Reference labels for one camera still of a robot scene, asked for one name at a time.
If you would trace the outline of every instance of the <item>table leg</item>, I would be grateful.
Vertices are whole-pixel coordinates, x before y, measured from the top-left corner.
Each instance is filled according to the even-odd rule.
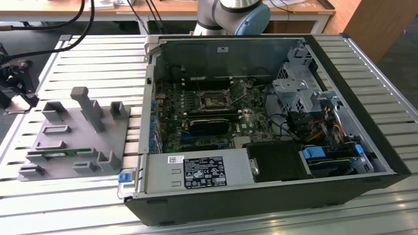
[[[311,34],[319,34],[322,33],[322,31],[326,28],[329,22],[329,15],[323,15],[318,18],[318,20],[315,21],[313,30],[311,30]]]

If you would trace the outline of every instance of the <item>warning label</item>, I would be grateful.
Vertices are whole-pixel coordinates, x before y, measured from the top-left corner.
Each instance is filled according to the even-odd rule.
[[[184,159],[183,167],[187,189],[227,185],[222,157]]]

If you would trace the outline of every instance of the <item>slotted aluminum platform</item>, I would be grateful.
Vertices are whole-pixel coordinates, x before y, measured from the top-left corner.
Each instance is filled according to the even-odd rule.
[[[19,182],[17,170],[44,119],[40,110],[45,102],[53,100],[65,107],[76,106],[69,99],[73,86],[87,86],[89,97],[97,99],[102,106],[119,100],[132,106],[123,167],[135,166],[146,72],[144,37],[88,36],[73,50],[51,56],[40,76],[41,101],[28,115],[17,116],[0,146],[0,233],[363,235],[417,232],[417,111],[350,39],[339,35],[315,37],[414,173],[410,178],[342,206],[167,227],[144,226],[124,207],[116,197],[118,176]],[[76,38],[59,42],[56,48],[65,47]]]

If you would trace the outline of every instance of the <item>floor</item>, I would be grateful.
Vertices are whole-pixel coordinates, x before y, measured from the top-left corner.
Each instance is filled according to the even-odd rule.
[[[0,22],[0,25],[9,25],[9,22]],[[12,31],[0,33],[0,43],[3,43],[9,54],[17,54],[28,51],[53,49],[60,35],[81,34],[87,23],[73,23],[71,26],[60,30],[52,31]],[[187,23],[187,26],[179,27],[179,23],[172,22],[167,27],[170,33],[188,33],[194,23]],[[115,22],[95,22],[89,34],[92,35],[115,35],[115,34],[138,34],[139,30],[135,22],[124,25],[124,30],[120,30]],[[156,32],[155,25],[151,25],[151,31]],[[33,64],[31,66],[31,77],[37,83],[37,77],[43,70],[44,64],[49,55],[39,55],[31,57]],[[418,108],[418,17],[414,19],[406,34],[399,36],[381,62],[378,67],[391,82],[395,84],[406,98],[410,100],[415,108]],[[15,116],[0,116],[0,142],[7,134],[8,128],[13,122]]]

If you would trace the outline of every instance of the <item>green circuit board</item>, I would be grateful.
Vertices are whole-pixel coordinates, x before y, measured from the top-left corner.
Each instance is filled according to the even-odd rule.
[[[158,90],[163,152],[183,152],[194,146],[236,148],[235,137],[248,137],[244,139],[251,142],[272,140],[274,133],[263,108],[264,87],[264,84],[256,85],[248,78],[232,79],[226,90],[186,91],[180,83],[164,84],[164,91]],[[202,112],[202,107],[238,110],[239,119],[230,122],[226,134],[198,137],[190,134],[187,125],[192,119],[184,114]]]

